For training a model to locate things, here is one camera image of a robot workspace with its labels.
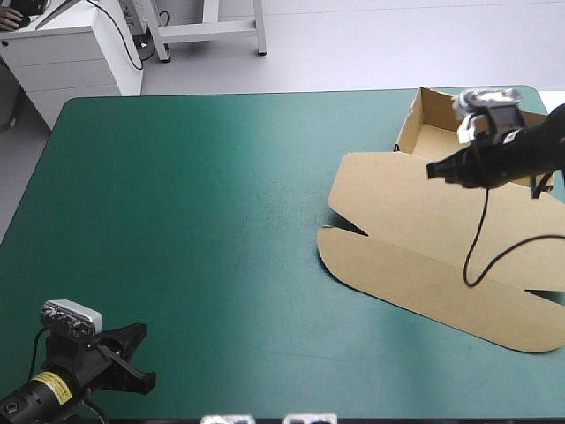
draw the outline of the cabinet drawer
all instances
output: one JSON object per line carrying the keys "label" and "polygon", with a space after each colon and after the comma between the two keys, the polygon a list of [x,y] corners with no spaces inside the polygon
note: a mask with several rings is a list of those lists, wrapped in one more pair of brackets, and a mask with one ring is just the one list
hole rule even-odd
{"label": "cabinet drawer", "polygon": [[5,42],[7,46],[0,44],[0,56],[11,68],[104,58],[92,32],[17,38]]}
{"label": "cabinet drawer", "polygon": [[35,108],[43,117],[49,128],[55,126],[64,104],[76,97],[104,97],[120,95],[117,85],[66,88],[64,90],[35,91],[28,93]]}
{"label": "cabinet drawer", "polygon": [[116,83],[108,63],[101,59],[61,64],[14,66],[11,71],[28,93],[61,88],[105,86]]}

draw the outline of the cardboard box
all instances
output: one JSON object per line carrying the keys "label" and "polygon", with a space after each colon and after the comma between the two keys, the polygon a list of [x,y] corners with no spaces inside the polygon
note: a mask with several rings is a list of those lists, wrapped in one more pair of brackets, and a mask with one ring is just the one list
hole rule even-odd
{"label": "cardboard box", "polygon": [[[462,148],[451,95],[421,88],[398,138],[400,152],[350,153],[328,205],[364,234],[324,226],[326,268],[350,287],[485,340],[523,352],[565,345],[565,307],[528,290],[565,291],[562,240],[521,246],[475,288],[463,262],[485,191],[426,177],[426,164]],[[526,113],[530,123],[542,115]],[[565,234],[565,204],[506,184],[490,193],[470,264],[474,281],[492,258],[528,237]]]}
{"label": "cardboard box", "polygon": [[[453,110],[454,96],[431,88],[421,87],[416,93],[411,110],[404,121],[396,149],[419,156],[429,161],[439,161],[468,144],[460,144],[457,128],[461,119]],[[536,124],[546,118],[539,113],[522,112],[528,125]],[[522,186],[530,186],[528,178],[514,181]]]}

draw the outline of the black wire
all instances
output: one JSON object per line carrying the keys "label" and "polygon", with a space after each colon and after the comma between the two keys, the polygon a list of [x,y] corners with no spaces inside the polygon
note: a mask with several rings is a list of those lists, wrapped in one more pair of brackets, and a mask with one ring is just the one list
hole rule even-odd
{"label": "black wire", "polygon": [[90,399],[90,393],[87,393],[87,396],[83,399],[82,403],[84,406],[86,406],[88,409],[90,409],[93,413],[96,414],[96,416],[100,419],[100,422],[102,424],[109,424],[108,417],[106,416],[104,411],[100,408],[100,406],[95,404]]}
{"label": "black wire", "polygon": [[32,363],[29,367],[29,375],[27,377],[27,380],[31,380],[32,377],[34,376],[34,369],[35,369],[35,360],[37,359],[37,347],[39,345],[39,339],[41,338],[41,335],[47,331],[47,328],[43,328],[40,329],[37,333],[37,335],[35,336],[35,340],[34,340],[34,352],[32,354]]}
{"label": "black wire", "polygon": [[125,42],[125,38],[124,38],[124,34],[122,34],[122,30],[120,29],[120,27],[117,25],[116,21],[114,20],[114,18],[112,18],[112,16],[105,11],[102,7],[100,7],[98,4],[94,3],[92,0],[85,0],[86,2],[90,3],[92,6],[94,6],[96,9],[99,9],[100,11],[102,11],[108,18],[109,20],[112,21],[112,23],[114,24],[114,27],[116,27],[117,31],[120,34],[120,37],[122,38],[122,43],[124,44],[125,47],[125,51],[127,52],[127,56],[130,58],[130,62],[132,62],[132,66],[137,69],[138,71],[143,71],[143,61],[141,62],[141,66],[137,66],[135,64],[135,62],[133,62],[133,58],[132,55],[130,54],[130,50],[127,48],[127,43]]}
{"label": "black wire", "polygon": [[[163,13],[167,13],[167,22],[165,23],[165,26],[167,27],[169,25],[170,15],[167,11],[162,11],[161,13],[159,13],[159,17],[161,17],[163,15]],[[141,59],[141,62],[145,62],[146,60],[149,60],[151,57],[153,57],[153,55],[155,54],[156,51],[157,51],[157,48],[153,47],[153,51],[151,52],[151,54],[148,57],[146,57],[145,59]]]}
{"label": "black wire", "polygon": [[483,229],[483,223],[485,222],[486,210],[488,208],[488,192],[489,192],[489,190],[486,189],[485,190],[485,206],[483,207],[483,214],[481,215],[480,221],[478,222],[477,234],[475,235],[475,239],[471,243],[471,247],[469,249],[469,252],[467,253],[467,257],[465,258],[465,264],[463,266],[463,280],[464,280],[465,284],[467,284],[467,287],[477,286],[481,281],[483,281],[483,279],[485,278],[488,271],[491,270],[491,268],[494,266],[494,264],[496,262],[498,262],[500,259],[502,259],[504,256],[506,256],[510,252],[516,250],[520,246],[526,245],[526,244],[531,243],[532,241],[536,241],[536,240],[544,240],[544,239],[565,240],[565,236],[562,236],[560,234],[542,234],[540,236],[534,236],[534,237],[526,238],[522,241],[519,241],[519,242],[515,243],[514,245],[512,245],[511,247],[509,247],[508,249],[506,249],[505,251],[497,254],[494,257],[494,259],[492,259],[488,263],[488,265],[486,265],[486,268],[483,270],[483,272],[480,273],[477,280],[470,283],[469,278],[467,277],[467,268],[469,268],[469,260],[471,259],[471,256],[473,254],[473,250],[475,250],[475,246],[477,245],[477,242],[478,242],[478,237],[480,236],[480,232]]}

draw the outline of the white cabinet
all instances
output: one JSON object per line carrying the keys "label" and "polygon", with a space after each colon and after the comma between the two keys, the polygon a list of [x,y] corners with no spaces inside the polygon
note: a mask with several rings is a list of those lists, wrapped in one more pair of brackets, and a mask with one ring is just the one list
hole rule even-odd
{"label": "white cabinet", "polygon": [[[30,26],[0,33],[0,56],[45,122],[53,128],[64,104],[75,97],[140,95],[143,71],[128,58],[109,18],[80,2],[40,30],[35,25],[63,0],[53,0]],[[134,63],[139,56],[117,0],[100,0],[125,36]]]}

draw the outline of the person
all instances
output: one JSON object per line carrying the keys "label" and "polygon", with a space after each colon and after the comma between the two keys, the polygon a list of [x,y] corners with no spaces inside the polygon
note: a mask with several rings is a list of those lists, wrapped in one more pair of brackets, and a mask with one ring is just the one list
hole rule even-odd
{"label": "person", "polygon": [[[11,7],[0,6],[0,31],[14,31],[19,28],[23,15]],[[15,113],[21,89],[16,79],[0,56],[0,131],[16,124]]]}
{"label": "person", "polygon": [[11,7],[0,6],[0,30],[13,31],[18,29],[23,16]]}

